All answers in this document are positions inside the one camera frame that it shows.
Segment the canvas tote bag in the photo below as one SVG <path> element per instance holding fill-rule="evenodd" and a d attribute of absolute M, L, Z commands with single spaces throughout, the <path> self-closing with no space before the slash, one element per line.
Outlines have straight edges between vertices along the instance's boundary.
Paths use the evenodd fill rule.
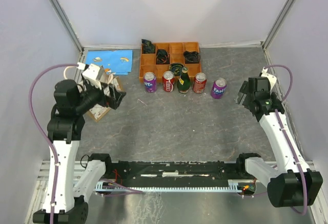
<path fill-rule="evenodd" d="M 126 92 L 121 88 L 119 78 L 113 73 L 107 74 L 102 66 L 88 65 L 82 73 L 88 91 L 98 94 L 99 98 L 88 114 L 96 122 L 100 121 L 111 109 L 116 110 Z"/>

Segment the green Perrier glass bottle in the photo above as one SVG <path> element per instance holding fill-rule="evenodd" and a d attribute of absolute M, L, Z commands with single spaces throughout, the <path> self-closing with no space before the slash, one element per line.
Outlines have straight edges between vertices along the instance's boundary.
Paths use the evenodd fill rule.
<path fill-rule="evenodd" d="M 180 93 L 185 94 L 189 91 L 190 85 L 191 85 L 191 81 L 190 81 L 190 77 L 188 74 L 188 68 L 183 67 L 181 69 L 181 75 L 177 82 L 178 91 Z"/>

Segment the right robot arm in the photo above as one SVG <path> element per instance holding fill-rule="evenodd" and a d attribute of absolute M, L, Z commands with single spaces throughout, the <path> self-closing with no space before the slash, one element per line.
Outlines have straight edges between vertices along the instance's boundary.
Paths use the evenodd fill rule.
<path fill-rule="evenodd" d="M 235 172 L 240 178 L 252 175 L 259 180 L 274 207 L 307 208 L 314 203 L 323 178 L 320 172 L 310 169 L 299 152 L 282 102 L 272 91 L 274 81 L 274 76 L 250 77 L 243 82 L 236 102 L 259 122 L 270 142 L 277 167 L 269 166 L 257 153 L 242 153 L 236 160 Z"/>

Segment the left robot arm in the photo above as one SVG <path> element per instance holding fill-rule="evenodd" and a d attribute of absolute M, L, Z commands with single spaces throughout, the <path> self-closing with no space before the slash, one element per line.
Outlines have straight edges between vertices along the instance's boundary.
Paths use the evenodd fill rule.
<path fill-rule="evenodd" d="M 85 124 L 83 115 L 100 104 L 117 109 L 126 93 L 108 85 L 109 95 L 103 88 L 83 85 L 66 79 L 55 85 L 55 105 L 47 125 L 50 144 L 48 191 L 42 208 L 33 214 L 34 223 L 85 223 L 89 199 L 101 177 L 113 173 L 108 153 L 93 153 L 87 167 L 76 184 L 73 182 L 77 150 Z"/>

